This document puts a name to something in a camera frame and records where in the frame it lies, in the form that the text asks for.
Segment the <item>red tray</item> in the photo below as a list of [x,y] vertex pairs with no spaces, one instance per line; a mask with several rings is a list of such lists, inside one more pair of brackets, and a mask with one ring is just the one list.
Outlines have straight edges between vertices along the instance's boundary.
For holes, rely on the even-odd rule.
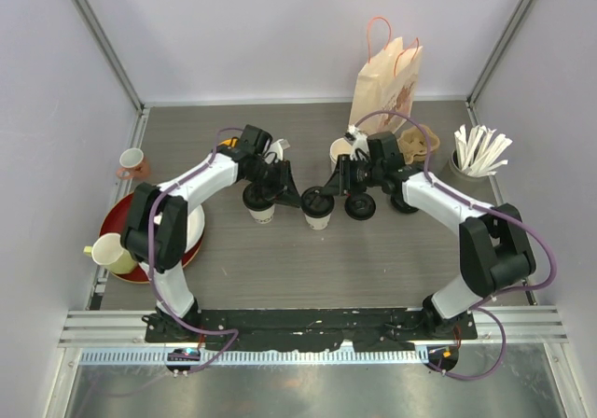
[[[122,233],[122,229],[124,229],[124,223],[127,219],[127,213],[129,212],[129,208],[131,207],[131,200],[132,193],[122,198],[120,202],[118,202],[116,205],[112,207],[112,209],[108,213],[108,216],[105,217],[102,227],[100,228],[100,236],[103,236],[106,233]],[[199,248],[201,247],[201,242],[203,241],[204,234],[205,230],[203,230],[203,234],[201,235],[201,238],[199,238],[199,241],[183,256],[183,268],[187,266],[187,264],[199,252]],[[141,269],[139,265],[137,265],[137,267],[135,267],[131,273],[126,273],[124,275],[116,275],[115,273],[112,273],[112,275],[130,283],[149,283],[146,273],[143,271],[143,269]]]

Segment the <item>black lid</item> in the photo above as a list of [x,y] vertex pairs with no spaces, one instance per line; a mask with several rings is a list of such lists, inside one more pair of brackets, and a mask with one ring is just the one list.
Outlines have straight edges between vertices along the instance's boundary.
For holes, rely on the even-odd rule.
[[273,202],[266,201],[261,194],[261,186],[255,183],[247,186],[243,191],[243,203],[249,210],[265,211],[273,205]]
[[311,187],[300,196],[300,207],[305,215],[314,219],[326,217],[334,210],[332,196],[320,196],[321,187]]
[[344,203],[346,214],[356,220],[371,219],[375,214],[375,209],[375,201],[365,193],[352,195]]

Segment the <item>wooden table surface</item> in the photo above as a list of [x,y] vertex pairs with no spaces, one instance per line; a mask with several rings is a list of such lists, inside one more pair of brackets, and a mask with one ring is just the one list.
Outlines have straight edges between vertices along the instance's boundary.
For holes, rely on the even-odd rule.
[[[285,158],[302,192],[329,178],[329,146],[345,132],[349,113],[349,104],[152,108],[142,144],[153,169],[149,182],[169,180],[201,162],[217,130],[248,123],[289,141]],[[453,131],[469,124],[465,103],[419,102],[412,115],[442,142],[432,161],[438,173],[453,152]],[[282,206],[271,223],[257,224],[243,206],[245,185],[226,188],[203,205],[203,243],[186,268],[203,308],[420,306],[459,271],[456,236],[424,212],[394,211],[380,189],[369,192],[377,203],[372,219],[350,219],[337,198],[327,229],[313,231],[300,210]],[[489,183],[477,196],[494,202]],[[510,294],[496,304],[526,299]],[[148,285],[110,276],[102,309],[154,306]]]

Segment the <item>gray wall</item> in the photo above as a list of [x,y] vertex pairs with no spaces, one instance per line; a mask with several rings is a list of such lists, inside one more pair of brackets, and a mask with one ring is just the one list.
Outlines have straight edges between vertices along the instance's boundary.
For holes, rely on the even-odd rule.
[[[595,401],[597,0],[538,0],[479,102],[480,121],[512,137],[498,182],[554,247],[555,303]],[[547,273],[541,258],[537,280]]]
[[134,112],[71,0],[0,0],[0,404],[38,417]]
[[[368,20],[425,46],[419,95],[467,95],[518,0],[90,0],[146,102],[352,96]],[[373,31],[380,49],[382,24]]]

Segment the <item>bag handle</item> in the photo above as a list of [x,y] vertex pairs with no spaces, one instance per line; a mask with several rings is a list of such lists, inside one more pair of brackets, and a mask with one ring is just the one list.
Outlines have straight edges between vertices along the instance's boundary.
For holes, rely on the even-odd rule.
[[412,62],[415,58],[415,56],[417,55],[417,52],[419,52],[419,37],[415,38],[412,43],[410,45],[408,45],[406,48],[404,48],[402,50],[402,52],[400,54],[398,54],[398,56],[396,57],[396,61],[394,62],[394,77],[396,77],[396,67],[398,66],[398,59],[400,59],[400,56],[402,54],[404,54],[405,52],[407,52],[407,49],[411,49],[412,45],[417,44],[417,50],[414,51],[414,54],[412,55],[412,58],[410,58],[410,61]]
[[371,63],[371,40],[369,39],[369,33],[371,32],[371,26],[373,25],[373,22],[375,20],[382,20],[385,21],[385,24],[388,25],[388,41],[385,44],[385,47],[383,47],[383,49],[388,48],[388,45],[390,44],[390,42],[392,41],[392,25],[390,24],[390,22],[381,16],[377,16],[377,17],[373,17],[371,20],[369,20],[369,23],[367,23],[367,51],[368,51],[368,60],[367,63]]

